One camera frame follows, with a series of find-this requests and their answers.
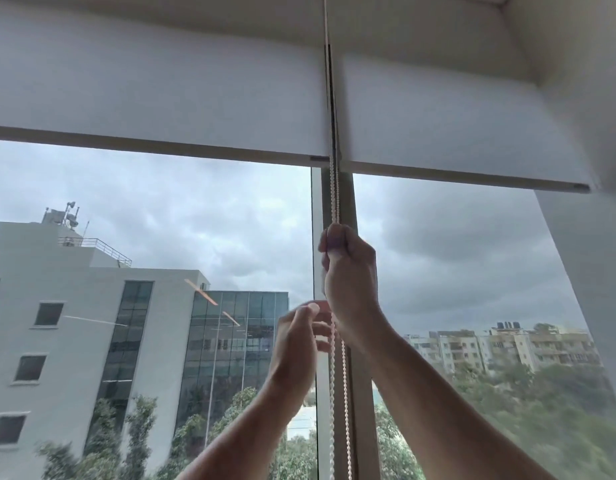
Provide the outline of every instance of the sky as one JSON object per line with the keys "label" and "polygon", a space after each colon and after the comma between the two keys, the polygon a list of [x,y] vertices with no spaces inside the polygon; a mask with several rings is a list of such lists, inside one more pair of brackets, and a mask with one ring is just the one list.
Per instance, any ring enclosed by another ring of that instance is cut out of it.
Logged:
{"label": "sky", "polygon": [[[359,233],[400,333],[498,321],[585,327],[534,192],[356,175]],[[215,290],[312,298],[304,167],[0,141],[0,221],[80,207],[77,231],[133,267],[199,269]]]}

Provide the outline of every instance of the person's right arm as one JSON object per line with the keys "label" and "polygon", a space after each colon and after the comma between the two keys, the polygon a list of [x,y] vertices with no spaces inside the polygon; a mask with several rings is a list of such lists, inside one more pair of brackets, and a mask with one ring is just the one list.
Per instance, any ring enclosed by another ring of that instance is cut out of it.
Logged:
{"label": "person's right arm", "polygon": [[325,291],[344,341],[364,355],[426,480],[554,480],[459,396],[383,315],[375,250],[332,225],[320,242]]}

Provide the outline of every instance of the building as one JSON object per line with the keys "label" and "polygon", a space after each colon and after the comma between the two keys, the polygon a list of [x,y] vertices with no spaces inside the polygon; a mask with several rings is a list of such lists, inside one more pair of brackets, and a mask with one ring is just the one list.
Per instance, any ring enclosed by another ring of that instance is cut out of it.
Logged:
{"label": "building", "polygon": [[494,374],[498,365],[513,363],[525,364],[532,372],[553,364],[601,364],[588,332],[562,325],[524,330],[519,322],[498,322],[480,333],[431,331],[429,337],[404,338],[429,364],[446,374],[454,374],[462,365]]}
{"label": "building", "polygon": [[0,222],[0,479],[39,478],[46,440],[79,454],[97,398],[121,427],[137,394],[157,398],[152,470],[189,414],[211,428],[235,392],[261,386],[288,294],[206,293],[197,270],[133,268],[57,214]]}

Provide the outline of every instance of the balcony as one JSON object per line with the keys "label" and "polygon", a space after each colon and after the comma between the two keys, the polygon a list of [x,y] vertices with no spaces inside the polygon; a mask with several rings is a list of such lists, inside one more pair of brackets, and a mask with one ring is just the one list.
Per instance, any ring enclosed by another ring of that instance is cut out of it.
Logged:
{"label": "balcony", "polygon": [[110,247],[101,239],[96,239],[95,237],[60,237],[59,245],[67,248],[96,248],[103,251],[113,259],[116,259],[120,264],[128,267],[133,265],[132,259],[128,259],[119,251]]}

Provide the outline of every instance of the cloudy sky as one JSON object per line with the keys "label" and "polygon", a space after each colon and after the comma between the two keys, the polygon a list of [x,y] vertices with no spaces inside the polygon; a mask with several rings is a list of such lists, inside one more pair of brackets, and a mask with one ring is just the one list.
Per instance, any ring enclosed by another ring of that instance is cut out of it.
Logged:
{"label": "cloudy sky", "polygon": [[[358,175],[355,194],[400,332],[585,326],[533,192]],[[87,237],[134,267],[312,298],[307,168],[0,142],[0,221],[40,221],[71,200],[78,230],[90,221]]]}

